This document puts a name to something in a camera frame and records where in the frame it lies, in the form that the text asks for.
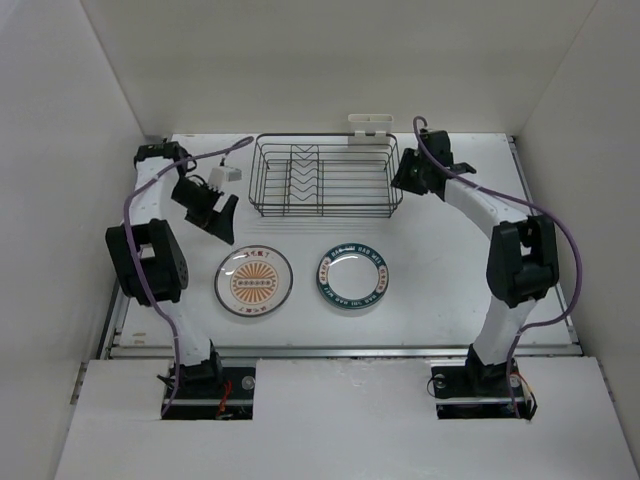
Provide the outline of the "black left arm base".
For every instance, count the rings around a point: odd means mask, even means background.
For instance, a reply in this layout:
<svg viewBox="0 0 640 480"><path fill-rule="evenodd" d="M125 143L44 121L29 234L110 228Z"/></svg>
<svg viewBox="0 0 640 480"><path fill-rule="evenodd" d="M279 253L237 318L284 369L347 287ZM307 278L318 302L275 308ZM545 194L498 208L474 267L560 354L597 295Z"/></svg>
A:
<svg viewBox="0 0 640 480"><path fill-rule="evenodd" d="M225 366L222 381L181 386L172 402L166 384L160 416L163 420L244 421L253 419L256 366Z"/></svg>

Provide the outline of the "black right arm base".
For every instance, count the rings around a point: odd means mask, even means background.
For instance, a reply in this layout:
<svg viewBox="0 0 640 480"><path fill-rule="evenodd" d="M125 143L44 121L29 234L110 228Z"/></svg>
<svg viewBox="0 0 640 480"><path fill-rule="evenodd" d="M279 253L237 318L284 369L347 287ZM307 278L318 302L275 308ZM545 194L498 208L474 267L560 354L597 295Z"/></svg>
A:
<svg viewBox="0 0 640 480"><path fill-rule="evenodd" d="M538 410L535 394L517 369L509 379L499 373L487 383L475 384L463 365L436 365L427 387L435 398L439 420L530 421Z"/></svg>

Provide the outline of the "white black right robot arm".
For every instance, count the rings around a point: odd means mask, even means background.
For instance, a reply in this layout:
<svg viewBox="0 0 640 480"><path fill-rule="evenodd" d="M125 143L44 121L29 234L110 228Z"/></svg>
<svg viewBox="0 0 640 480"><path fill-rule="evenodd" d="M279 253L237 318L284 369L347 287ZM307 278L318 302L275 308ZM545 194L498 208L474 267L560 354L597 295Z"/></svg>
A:
<svg viewBox="0 0 640 480"><path fill-rule="evenodd" d="M516 198L473 182L475 168L454 161L447 132L420 128L417 141L417 148L404 151L392 186L437 196L488 238L491 300L483 327L468 349L463 381L474 397L504 396L511 388L513 350L522 329L537 302L559 280L554 222L545 214L527 215L513 206Z"/></svg>

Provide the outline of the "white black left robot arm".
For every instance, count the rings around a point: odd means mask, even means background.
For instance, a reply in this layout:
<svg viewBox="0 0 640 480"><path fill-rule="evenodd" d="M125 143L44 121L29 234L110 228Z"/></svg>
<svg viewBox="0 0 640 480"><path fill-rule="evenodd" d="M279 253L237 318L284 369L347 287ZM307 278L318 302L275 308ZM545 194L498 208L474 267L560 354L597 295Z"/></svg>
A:
<svg viewBox="0 0 640 480"><path fill-rule="evenodd" d="M239 199L191 176L195 161L178 142L140 146L123 222L108 228L105 240L124 295L152 309L171 331L174 363L162 382L172 393L209 397L225 383L223 367L212 340L187 318L183 293L189 269L165 210L177 204L189 224L231 245Z"/></svg>

